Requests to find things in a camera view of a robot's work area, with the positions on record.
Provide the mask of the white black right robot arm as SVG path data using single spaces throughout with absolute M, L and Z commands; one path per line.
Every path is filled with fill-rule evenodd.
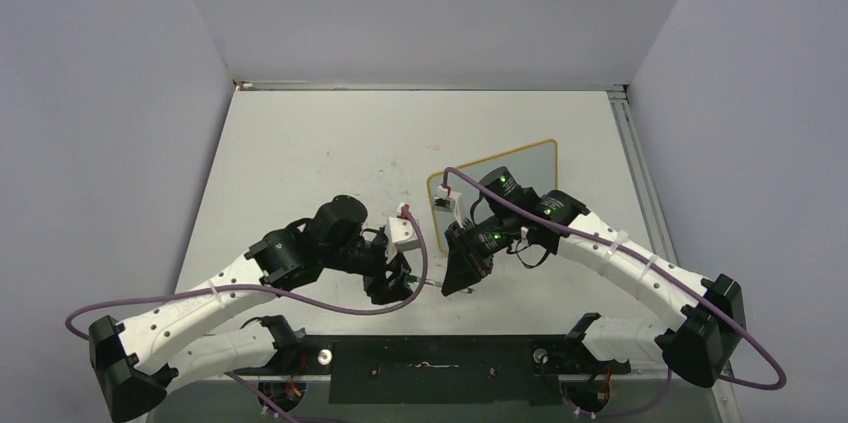
M 746 326 L 741 287 L 720 274 L 709 279 L 683 269 L 607 225 L 584 203 L 560 191 L 538 195 L 498 167 L 476 184 L 492 214 L 477 222 L 460 195 L 440 185 L 435 209 L 451 212 L 445 230 L 444 295 L 479 283 L 497 253 L 522 242 L 560 255 L 606 279 L 652 312 L 646 319 L 585 314 L 566 336 L 565 354 L 579 371 L 631 361 L 665 364 L 685 381 L 709 388 L 719 380 Z

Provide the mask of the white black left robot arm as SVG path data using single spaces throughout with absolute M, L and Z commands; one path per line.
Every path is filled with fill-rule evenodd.
M 220 326 L 277 298 L 299 300 L 300 289 L 327 269 L 361 276 L 373 315 L 410 305 L 418 293 L 406 283 L 405 255 L 421 245 L 419 225 L 407 204 L 378 228 L 367 227 L 367 217 L 361 201 L 338 195 L 313 216 L 266 233 L 194 288 L 142 298 L 137 315 L 92 322 L 85 338 L 110 419 L 132 421 L 212 376 L 264 367 L 290 371 L 298 338 L 282 316 L 229 332 Z

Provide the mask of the green capped whiteboard marker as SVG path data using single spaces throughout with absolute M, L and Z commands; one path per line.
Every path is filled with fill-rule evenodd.
M 407 276 L 406 281 L 410 284 L 420 283 L 420 284 L 436 287 L 436 288 L 439 288 L 439 289 L 441 289 L 442 286 L 443 286 L 443 283 L 441 281 L 433 280 L 433 279 L 422 279 L 422 278 L 420 278 L 419 276 L 416 276 L 416 275 Z M 474 291 L 473 291 L 472 288 L 469 287 L 469 288 L 459 290 L 459 292 L 465 293 L 465 294 L 473 294 Z

